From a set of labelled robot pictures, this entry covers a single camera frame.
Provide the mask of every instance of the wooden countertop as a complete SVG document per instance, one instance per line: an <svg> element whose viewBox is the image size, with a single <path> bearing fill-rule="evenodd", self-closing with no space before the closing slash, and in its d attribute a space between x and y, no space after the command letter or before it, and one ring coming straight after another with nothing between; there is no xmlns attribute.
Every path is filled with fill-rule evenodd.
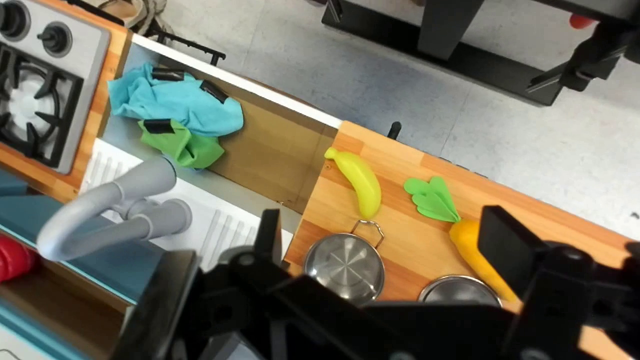
<svg viewBox="0 0 640 360"><path fill-rule="evenodd" d="M624 261L624 236L355 125L344 122L334 146L359 154L378 174L382 186L383 204L375 222L385 234L380 246L385 286L380 301L414 301L437 277L472 274L447 240L447 227L422 219L414 210L414 204L401 191L404 181L410 177L443 177L464 219L479 219L481 207L499 204L539 239L577 246L608 267L620 267ZM291 264L289 271L299 274L310 246L331 232L347 232L355 220L354 191L336 164L325 162L287 249L285 261ZM605 359L624 359L595 331L583 333L582 347Z"/></svg>
<svg viewBox="0 0 640 360"><path fill-rule="evenodd" d="M72 166L72 172L68 177L60 177L53 170L22 156L19 152L0 145L0 164L1 168L12 170L14 174L22 177L24 181L30 183L35 191L60 201L68 202L76 198L82 177L86 172L88 161L92 156L94 140L102 133L104 121L108 117L108 89L106 85L118 77L121 60L128 50L128 38L130 33L118 24L112 24L100 16L94 16L89 12L83 12L82 8L69 6L62 0L41 0L48 6L53 6L66 15L77 16L82 21L88 21L104 31L108 31L109 45L108 45L108 55L102 64L102 74L98 79L98 89L92 101L92 108L83 126L83 134L76 152L76 161Z"/></svg>

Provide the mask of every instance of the teal cloth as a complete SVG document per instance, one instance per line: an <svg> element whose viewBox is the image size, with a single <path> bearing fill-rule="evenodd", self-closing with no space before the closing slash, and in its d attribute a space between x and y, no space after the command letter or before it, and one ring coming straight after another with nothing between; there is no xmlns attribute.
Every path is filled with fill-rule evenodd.
<svg viewBox="0 0 640 360"><path fill-rule="evenodd" d="M202 136L225 136L241 129L241 106L233 99L219 105L199 90L202 80L183 74L180 82L151 79L151 66L132 68L108 85L112 114L130 121L177 121Z"/></svg>

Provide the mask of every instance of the toy stove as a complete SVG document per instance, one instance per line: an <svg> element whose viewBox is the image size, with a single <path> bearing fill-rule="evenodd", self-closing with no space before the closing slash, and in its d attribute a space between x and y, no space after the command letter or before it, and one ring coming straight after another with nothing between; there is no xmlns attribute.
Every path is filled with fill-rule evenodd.
<svg viewBox="0 0 640 360"><path fill-rule="evenodd" d="M37 0L0 3L0 142L68 174L108 38Z"/></svg>

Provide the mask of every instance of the gray faucet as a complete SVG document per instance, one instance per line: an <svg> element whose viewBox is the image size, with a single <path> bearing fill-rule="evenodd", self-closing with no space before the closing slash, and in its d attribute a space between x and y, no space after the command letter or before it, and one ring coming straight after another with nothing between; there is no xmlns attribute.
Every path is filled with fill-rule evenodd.
<svg viewBox="0 0 640 360"><path fill-rule="evenodd" d="M166 158L151 158L119 179L92 188L62 207L39 230L37 253L48 261L72 261L106 246L180 234L192 224L192 212L181 201L162 204L145 197L176 186L176 170ZM115 210L119 224L77 232L89 219Z"/></svg>

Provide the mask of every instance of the green cloth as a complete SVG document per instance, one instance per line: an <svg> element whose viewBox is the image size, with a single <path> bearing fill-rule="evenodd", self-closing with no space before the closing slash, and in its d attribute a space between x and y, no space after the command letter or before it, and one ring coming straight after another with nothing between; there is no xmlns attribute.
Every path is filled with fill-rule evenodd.
<svg viewBox="0 0 640 360"><path fill-rule="evenodd" d="M176 121L138 122L142 129L142 142L160 151L183 168L207 168L221 154L223 148L218 138L189 133Z"/></svg>

